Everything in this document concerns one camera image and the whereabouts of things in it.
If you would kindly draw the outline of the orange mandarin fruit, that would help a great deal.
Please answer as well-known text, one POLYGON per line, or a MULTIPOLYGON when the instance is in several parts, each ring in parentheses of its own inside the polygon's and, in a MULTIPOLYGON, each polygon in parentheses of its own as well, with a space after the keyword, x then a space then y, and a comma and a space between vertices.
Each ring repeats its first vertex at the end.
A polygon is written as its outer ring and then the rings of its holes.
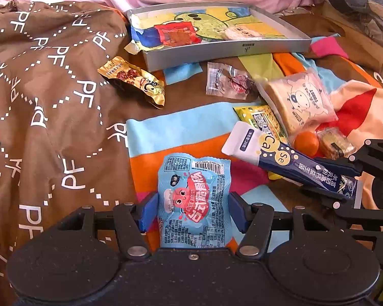
POLYGON ((319 149, 318 136, 310 131, 297 134, 293 144, 297 151, 311 158, 315 157, 319 149))

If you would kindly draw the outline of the small clear wrapped pastry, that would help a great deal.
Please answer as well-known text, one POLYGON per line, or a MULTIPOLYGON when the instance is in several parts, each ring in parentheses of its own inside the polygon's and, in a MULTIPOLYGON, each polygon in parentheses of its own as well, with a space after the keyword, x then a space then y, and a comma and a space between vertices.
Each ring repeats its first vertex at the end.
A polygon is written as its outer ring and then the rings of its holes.
POLYGON ((317 132, 320 152, 331 160, 346 158, 356 151, 356 147, 337 127, 329 127, 317 132))

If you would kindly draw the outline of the brown PF patterned blanket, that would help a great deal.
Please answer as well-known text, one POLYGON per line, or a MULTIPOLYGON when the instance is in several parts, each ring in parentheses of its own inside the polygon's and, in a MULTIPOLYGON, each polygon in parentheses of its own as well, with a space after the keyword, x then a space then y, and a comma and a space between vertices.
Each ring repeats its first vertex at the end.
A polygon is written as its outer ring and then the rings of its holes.
POLYGON ((99 4, 0 6, 0 305, 17 247, 80 206, 135 200, 127 120, 208 102, 202 75, 168 86, 161 109, 105 80, 127 40, 123 15, 99 4))

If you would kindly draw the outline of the toast bread packet with cow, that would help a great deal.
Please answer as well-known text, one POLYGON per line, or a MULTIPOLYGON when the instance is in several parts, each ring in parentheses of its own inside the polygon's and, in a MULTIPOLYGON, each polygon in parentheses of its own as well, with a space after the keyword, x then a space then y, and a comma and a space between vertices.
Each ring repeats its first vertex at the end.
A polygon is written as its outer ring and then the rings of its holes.
POLYGON ((313 68, 284 78, 257 80, 256 86, 289 137, 307 127, 338 119, 327 90, 313 68))

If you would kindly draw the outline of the white and blue stick packet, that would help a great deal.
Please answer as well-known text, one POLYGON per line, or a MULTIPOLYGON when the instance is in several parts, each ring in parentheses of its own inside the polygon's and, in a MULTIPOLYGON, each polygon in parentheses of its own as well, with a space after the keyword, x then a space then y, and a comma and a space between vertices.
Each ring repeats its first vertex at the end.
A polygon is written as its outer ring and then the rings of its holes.
POLYGON ((280 176, 304 186, 315 186, 351 199, 360 191, 361 199, 356 208, 361 208, 363 184, 355 177, 334 173, 290 146, 286 154, 278 154, 273 162, 279 165, 280 176))

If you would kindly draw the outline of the red spicy tofu snack packet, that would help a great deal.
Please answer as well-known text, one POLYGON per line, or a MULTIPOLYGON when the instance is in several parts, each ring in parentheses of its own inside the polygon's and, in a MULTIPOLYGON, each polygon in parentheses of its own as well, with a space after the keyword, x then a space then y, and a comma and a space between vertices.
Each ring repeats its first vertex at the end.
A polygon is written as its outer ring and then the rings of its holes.
POLYGON ((177 47, 200 44, 201 38, 196 34, 190 21, 171 22, 155 25, 163 46, 177 47))

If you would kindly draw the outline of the round cracker packet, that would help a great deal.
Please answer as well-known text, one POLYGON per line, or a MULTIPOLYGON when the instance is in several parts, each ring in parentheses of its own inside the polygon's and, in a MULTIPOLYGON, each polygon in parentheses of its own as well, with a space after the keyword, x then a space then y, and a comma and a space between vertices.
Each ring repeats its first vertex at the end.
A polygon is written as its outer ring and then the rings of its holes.
POLYGON ((226 40, 262 40, 264 38, 260 33, 247 28, 244 25, 232 25, 223 32, 226 40))

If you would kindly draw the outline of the light blue snack packet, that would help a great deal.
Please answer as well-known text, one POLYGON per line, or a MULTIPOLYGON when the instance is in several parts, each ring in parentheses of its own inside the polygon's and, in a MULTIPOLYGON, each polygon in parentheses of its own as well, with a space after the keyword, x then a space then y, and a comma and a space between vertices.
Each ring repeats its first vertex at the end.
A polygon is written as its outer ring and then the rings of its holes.
POLYGON ((158 171, 158 225, 164 248, 222 248, 232 239, 230 160, 166 156, 158 171))

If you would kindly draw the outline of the yellow green snack packet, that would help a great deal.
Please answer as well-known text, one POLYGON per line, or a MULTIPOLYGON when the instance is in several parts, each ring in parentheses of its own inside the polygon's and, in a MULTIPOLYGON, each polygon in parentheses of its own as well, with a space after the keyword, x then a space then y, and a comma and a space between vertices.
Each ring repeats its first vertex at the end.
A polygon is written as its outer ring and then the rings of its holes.
POLYGON ((222 153, 243 160, 278 176, 280 167, 273 161, 289 151, 289 142, 268 106, 241 109, 246 119, 238 121, 221 149, 222 153))

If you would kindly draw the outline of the grey tray with cartoon picture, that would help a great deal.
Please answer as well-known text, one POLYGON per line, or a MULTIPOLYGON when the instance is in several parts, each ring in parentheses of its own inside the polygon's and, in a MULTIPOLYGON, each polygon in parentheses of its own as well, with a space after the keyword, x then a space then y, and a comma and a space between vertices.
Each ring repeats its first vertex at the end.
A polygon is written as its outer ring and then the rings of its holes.
POLYGON ((148 71, 263 53, 303 53, 311 39, 301 30, 254 5, 235 2, 181 2, 136 8, 127 12, 131 40, 125 49, 142 53, 148 71), (200 44, 168 47, 160 42, 155 25, 190 21, 200 44), (262 40, 226 40, 226 28, 243 25, 264 36, 262 40))

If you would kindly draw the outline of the clear wrapped red candy packet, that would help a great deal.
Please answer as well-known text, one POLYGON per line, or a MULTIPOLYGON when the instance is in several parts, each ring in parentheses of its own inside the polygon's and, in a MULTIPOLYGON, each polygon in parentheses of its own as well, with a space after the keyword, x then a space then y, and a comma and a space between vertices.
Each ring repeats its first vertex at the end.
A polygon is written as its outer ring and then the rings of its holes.
POLYGON ((245 100, 258 95, 255 81, 246 71, 225 63, 207 63, 205 93, 228 99, 245 100))

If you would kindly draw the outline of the gold foil snack packet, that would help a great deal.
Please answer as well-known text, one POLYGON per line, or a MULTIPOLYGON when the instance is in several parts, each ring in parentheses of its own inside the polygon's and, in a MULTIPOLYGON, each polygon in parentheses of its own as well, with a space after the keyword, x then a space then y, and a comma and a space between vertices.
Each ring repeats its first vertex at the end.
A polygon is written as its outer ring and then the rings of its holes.
POLYGON ((142 92, 145 99, 156 108, 165 105, 165 83, 151 73, 115 56, 97 69, 97 72, 119 88, 142 92))

